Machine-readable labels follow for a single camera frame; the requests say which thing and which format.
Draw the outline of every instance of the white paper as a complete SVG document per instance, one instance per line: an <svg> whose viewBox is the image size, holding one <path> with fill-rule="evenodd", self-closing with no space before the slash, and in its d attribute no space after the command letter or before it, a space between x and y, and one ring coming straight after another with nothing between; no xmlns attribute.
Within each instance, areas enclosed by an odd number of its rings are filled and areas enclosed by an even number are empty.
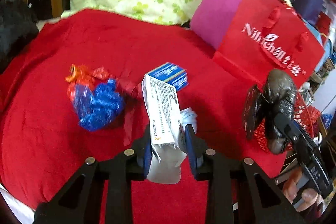
<svg viewBox="0 0 336 224"><path fill-rule="evenodd" d="M3 196L13 214L22 224L32 224L34 222L34 210L14 198L1 184L0 195Z"/></svg>
<svg viewBox="0 0 336 224"><path fill-rule="evenodd" d="M186 148L176 89L145 75L142 92L155 155L147 179L156 183L177 183L181 178L180 165L186 158Z"/></svg>

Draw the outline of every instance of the red paper bag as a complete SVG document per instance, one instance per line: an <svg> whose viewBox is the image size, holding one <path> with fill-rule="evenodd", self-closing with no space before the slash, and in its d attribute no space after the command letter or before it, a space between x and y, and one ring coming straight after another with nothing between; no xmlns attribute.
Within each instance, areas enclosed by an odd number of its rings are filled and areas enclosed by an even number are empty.
<svg viewBox="0 0 336 224"><path fill-rule="evenodd" d="M242 0L213 60L259 85L272 69L282 69L300 87L323 53L300 16L281 0Z"/></svg>

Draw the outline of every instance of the finger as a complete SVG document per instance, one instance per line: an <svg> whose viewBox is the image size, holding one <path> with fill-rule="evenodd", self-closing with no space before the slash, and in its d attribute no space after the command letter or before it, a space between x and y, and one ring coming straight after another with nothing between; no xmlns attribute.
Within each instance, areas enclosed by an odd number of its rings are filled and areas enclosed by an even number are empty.
<svg viewBox="0 0 336 224"><path fill-rule="evenodd" d="M301 178L302 178L302 169L301 167L298 167L291 173L290 179L294 180L295 184L297 184Z"/></svg>
<svg viewBox="0 0 336 224"><path fill-rule="evenodd" d="M283 194L288 199L288 201L293 202L293 200L297 196L298 189L296 187L296 183L293 179L289 179L285 182L283 186Z"/></svg>
<svg viewBox="0 0 336 224"><path fill-rule="evenodd" d="M312 206L317 200L318 194L314 189L305 189L302 192L302 199L304 203L302 203L296 210L298 212L302 212Z"/></svg>

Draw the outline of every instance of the red bag handle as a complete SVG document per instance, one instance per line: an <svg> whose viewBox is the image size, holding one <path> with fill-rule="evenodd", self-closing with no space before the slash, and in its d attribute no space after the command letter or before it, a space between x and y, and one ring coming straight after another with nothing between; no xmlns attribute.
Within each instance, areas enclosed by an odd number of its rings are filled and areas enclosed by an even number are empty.
<svg viewBox="0 0 336 224"><path fill-rule="evenodd" d="M273 63L280 68L286 68L292 52L284 52L281 47L275 46L273 41L275 41L279 36L271 33L280 17L281 8L276 6L267 17L264 27L261 30L261 34L264 38L261 40L260 47L266 56L273 61ZM295 48L298 52L302 52L308 39L309 35L307 32L301 33L298 42L293 46L293 48Z"/></svg>

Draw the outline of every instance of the red tablecloth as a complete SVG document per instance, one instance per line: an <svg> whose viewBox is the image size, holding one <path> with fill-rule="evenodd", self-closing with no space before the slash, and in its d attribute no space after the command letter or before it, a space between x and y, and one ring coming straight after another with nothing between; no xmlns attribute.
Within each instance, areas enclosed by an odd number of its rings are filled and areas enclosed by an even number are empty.
<svg viewBox="0 0 336 224"><path fill-rule="evenodd" d="M2 183L14 197L36 208L54 196L86 157L107 160L125 149L122 126L92 133L78 126L64 81L71 64L104 66L140 83L147 71L167 61L188 72L189 86L178 92L178 99L181 109L192 107L197 113L198 136L229 157L249 156L269 176L277 175L285 156L265 153L255 140L245 139L241 126L251 83L213 63L213 54L192 31L98 10L46 25L0 76L5 96L0 123ZM133 139L142 136L147 123L139 101ZM136 224L204 223L207 184L194 181L187 161L176 185L145 181L132 186Z"/></svg>

